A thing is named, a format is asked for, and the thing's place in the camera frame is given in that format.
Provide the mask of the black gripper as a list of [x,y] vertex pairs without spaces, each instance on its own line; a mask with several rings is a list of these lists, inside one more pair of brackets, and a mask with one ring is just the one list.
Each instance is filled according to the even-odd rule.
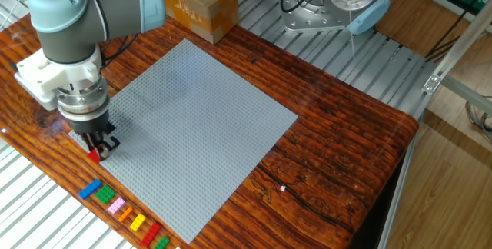
[[120,145],[120,141],[117,138],[105,133],[108,130],[108,124],[108,111],[88,121],[70,120],[71,128],[81,134],[82,139],[88,147],[88,151],[95,151],[100,161],[108,158]]

